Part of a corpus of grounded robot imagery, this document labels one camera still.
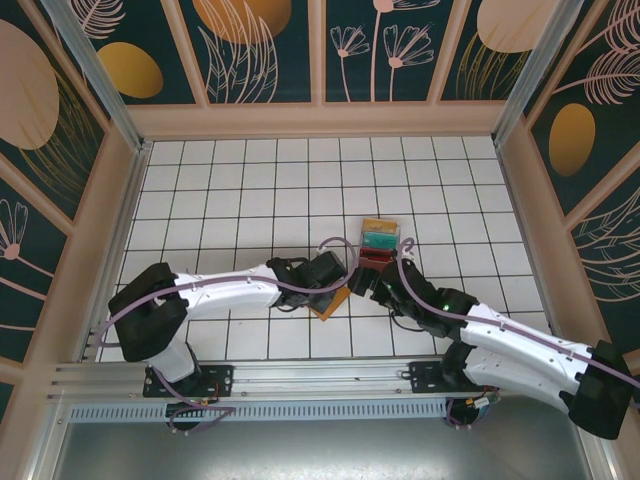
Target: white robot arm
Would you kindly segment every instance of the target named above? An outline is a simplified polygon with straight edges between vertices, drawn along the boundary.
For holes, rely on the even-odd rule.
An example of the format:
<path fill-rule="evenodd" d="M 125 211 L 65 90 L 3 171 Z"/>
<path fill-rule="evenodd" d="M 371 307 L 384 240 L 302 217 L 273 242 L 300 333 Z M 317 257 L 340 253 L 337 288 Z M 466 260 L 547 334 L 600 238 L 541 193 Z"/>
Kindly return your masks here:
<path fill-rule="evenodd" d="M 617 437 L 633 388 L 573 357 L 578 354 L 594 358 L 629 375 L 622 356 L 612 345 L 599 342 L 592 348 L 538 332 L 465 292 L 436 289 L 413 262 L 403 262 L 408 285 L 437 311 L 490 319 L 497 325 L 452 320 L 420 307 L 400 280 L 398 262 L 376 272 L 356 269 L 349 282 L 353 294 L 362 296 L 371 291 L 370 299 L 388 307 L 394 315 L 410 317 L 425 332 L 454 340 L 440 366 L 440 374 L 450 387 L 471 383 L 519 392 L 567 413 L 576 424 L 595 435 Z M 138 276 L 110 301 L 109 308 L 116 315 L 145 295 L 178 287 L 173 293 L 146 302 L 125 315 L 116 323 L 116 331 L 125 360 L 148 362 L 186 395 L 189 379 L 197 377 L 200 368 L 189 345 L 175 337 L 184 321 L 234 308 L 307 306 L 324 312 L 335 292 L 318 294 L 314 289 L 333 285 L 345 274 L 346 270 L 331 252 L 312 261 L 274 258 L 249 270 L 206 276 L 174 274 L 162 263 L 152 265 Z M 209 285 L 185 288 L 201 285 L 203 280 Z M 307 289 L 307 293 L 288 290 L 284 284 Z M 527 335 L 502 328 L 507 325 L 517 326 Z M 546 340 L 547 344 L 537 339 Z M 549 342 L 565 350 L 555 350 L 548 346 Z"/>

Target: sponge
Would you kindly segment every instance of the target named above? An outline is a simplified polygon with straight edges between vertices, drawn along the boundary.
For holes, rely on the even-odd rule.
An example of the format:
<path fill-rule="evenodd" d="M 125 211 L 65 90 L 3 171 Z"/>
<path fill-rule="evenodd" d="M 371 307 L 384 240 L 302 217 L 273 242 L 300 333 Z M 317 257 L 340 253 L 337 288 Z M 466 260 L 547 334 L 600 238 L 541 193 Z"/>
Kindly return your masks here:
<path fill-rule="evenodd" d="M 345 285 L 344 287 L 340 287 L 338 290 L 336 290 L 336 294 L 333 297 L 333 301 L 329 304 L 329 306 L 324 312 L 320 313 L 314 310 L 313 308 L 309 308 L 309 310 L 311 310 L 316 317 L 318 317 L 320 320 L 324 322 L 327 320 L 327 318 L 331 316 L 333 312 L 335 312 L 338 309 L 340 305 L 342 305 L 342 303 L 347 298 L 349 298 L 350 294 L 351 294 L 351 290 L 349 290 L 349 287 Z"/>

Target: flower illustration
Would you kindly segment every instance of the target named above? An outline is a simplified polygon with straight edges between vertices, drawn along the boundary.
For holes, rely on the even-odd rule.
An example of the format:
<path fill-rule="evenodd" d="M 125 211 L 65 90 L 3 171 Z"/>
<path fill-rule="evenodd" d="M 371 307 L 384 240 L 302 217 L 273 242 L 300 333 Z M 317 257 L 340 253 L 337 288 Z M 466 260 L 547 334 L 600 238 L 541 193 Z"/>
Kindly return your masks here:
<path fill-rule="evenodd" d="M 409 0 L 373 0 L 373 6 L 380 13 L 389 13 L 394 10 L 419 10 L 421 8 L 434 7 L 440 0 L 422 0 L 411 2 Z"/>
<path fill-rule="evenodd" d="M 11 213 L 9 202 L 0 200 L 0 258 L 15 260 L 20 257 L 20 243 L 27 228 L 29 210 L 20 202 L 16 202 L 14 213 Z"/>
<path fill-rule="evenodd" d="M 433 61 L 433 50 L 427 48 L 431 44 L 429 38 L 430 25 L 424 28 L 407 27 L 398 37 L 398 26 L 384 29 L 384 48 L 391 67 L 389 83 L 389 101 L 393 101 L 393 79 L 397 68 L 411 67 Z"/>
<path fill-rule="evenodd" d="M 380 16 L 395 10 L 420 10 L 435 7 L 440 0 L 373 0 L 373 7 L 377 10 L 376 23 L 373 27 L 373 54 L 371 55 L 371 101 L 376 101 L 376 53 L 378 51 L 378 30 Z"/>
<path fill-rule="evenodd" d="M 366 37 L 362 32 L 362 26 L 346 27 L 344 32 L 340 27 L 333 27 L 331 29 L 331 40 L 333 46 L 336 47 L 336 52 L 340 57 L 340 67 L 342 68 L 342 84 L 344 85 L 344 93 L 347 96 L 347 102 L 351 101 L 349 96 L 349 88 L 347 87 L 347 76 L 344 71 L 344 59 L 347 57 L 353 57 L 369 51 L 369 44 L 365 43 Z"/>
<path fill-rule="evenodd" d="M 40 272 L 48 277 L 53 278 L 53 274 L 46 270 L 28 262 L 20 256 L 20 245 L 24 238 L 24 232 L 27 228 L 27 218 L 29 217 L 29 210 L 26 206 L 20 202 L 16 202 L 15 208 L 11 210 L 9 202 L 4 198 L 0 200 L 0 260 L 18 260 L 24 263 L 28 267 Z M 41 293 L 35 292 L 23 285 L 12 282 L 6 278 L 0 277 L 0 284 L 3 284 L 9 288 L 22 292 L 26 295 L 30 295 L 39 300 L 45 300 L 47 297 Z M 11 327 L 7 325 L 1 325 L 0 328 L 9 328 L 13 330 L 33 330 L 22 327 Z"/>

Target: wallpaper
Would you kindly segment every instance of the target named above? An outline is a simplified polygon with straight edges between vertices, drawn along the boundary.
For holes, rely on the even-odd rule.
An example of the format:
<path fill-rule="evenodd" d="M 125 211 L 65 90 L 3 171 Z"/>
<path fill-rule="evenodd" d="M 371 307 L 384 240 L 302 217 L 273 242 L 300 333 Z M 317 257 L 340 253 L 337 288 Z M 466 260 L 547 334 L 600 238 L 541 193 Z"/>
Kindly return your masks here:
<path fill-rule="evenodd" d="M 558 0 L 472 0 L 442 100 L 505 100 Z"/>
<path fill-rule="evenodd" d="M 532 133 L 564 213 L 640 140 L 640 10 L 611 1 Z"/>
<path fill-rule="evenodd" d="M 558 53 L 556 53 L 556 56 L 553 58 L 553 60 L 549 64 L 549 67 L 547 68 L 547 71 L 545 72 L 545 74 L 540 79 L 540 83 L 538 84 L 538 87 L 535 89 L 535 91 L 531 95 L 531 98 L 529 99 L 529 102 L 524 107 L 525 116 L 529 115 L 529 112 L 531 111 L 533 106 L 538 101 L 538 98 L 540 98 L 540 94 L 542 93 L 542 90 L 546 86 L 547 79 L 549 78 L 551 73 L 553 71 L 555 71 L 556 67 L 558 66 L 558 63 L 560 63 L 560 60 L 562 59 L 562 57 L 564 56 L 565 52 L 567 51 L 567 48 L 569 47 L 569 44 L 573 40 L 573 37 L 575 37 L 576 32 L 580 28 L 580 25 L 582 25 L 584 17 L 586 17 L 587 13 L 589 13 L 589 10 L 593 6 L 593 2 L 594 1 L 595 0 L 584 0 L 584 3 L 582 4 L 582 7 L 580 8 L 580 12 L 578 13 L 578 16 L 576 17 L 576 19 L 573 22 L 573 24 L 570 26 L 569 33 L 564 38 L 564 41 L 562 42 L 562 45 L 560 46 L 560 49 L 558 50 Z"/>
<path fill-rule="evenodd" d="M 0 382 L 0 425 L 2 424 L 2 417 L 9 405 L 9 399 L 11 398 L 11 392 L 13 392 L 13 385 Z"/>
<path fill-rule="evenodd" d="M 640 348 L 640 169 L 572 232 L 613 343 Z"/>
<path fill-rule="evenodd" d="M 69 0 L 69 5 L 124 103 L 195 103 L 159 0 Z"/>
<path fill-rule="evenodd" d="M 66 240 L 0 180 L 0 357 L 24 360 Z"/>
<path fill-rule="evenodd" d="M 104 132 L 15 0 L 0 5 L 0 157 L 74 218 Z"/>
<path fill-rule="evenodd" d="M 211 103 L 310 102 L 306 0 L 180 0 Z"/>
<path fill-rule="evenodd" d="M 327 102 L 426 100 L 451 5 L 328 0 Z"/>

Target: white tile floor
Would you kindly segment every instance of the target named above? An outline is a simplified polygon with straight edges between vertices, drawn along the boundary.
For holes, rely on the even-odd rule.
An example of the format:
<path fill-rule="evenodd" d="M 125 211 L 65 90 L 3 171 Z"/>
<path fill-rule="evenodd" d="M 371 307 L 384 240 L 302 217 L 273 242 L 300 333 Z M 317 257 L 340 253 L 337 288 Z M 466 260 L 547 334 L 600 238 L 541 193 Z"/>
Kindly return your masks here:
<path fill-rule="evenodd" d="M 119 288 L 160 260 L 206 274 L 313 255 L 330 236 L 357 242 L 362 218 L 381 216 L 416 237 L 416 262 L 436 287 L 549 331 L 495 157 L 488 137 L 156 143 Z M 201 360 L 430 355 L 450 343 L 398 328 L 357 296 L 327 322 L 306 310 L 216 317 L 181 329 Z"/>

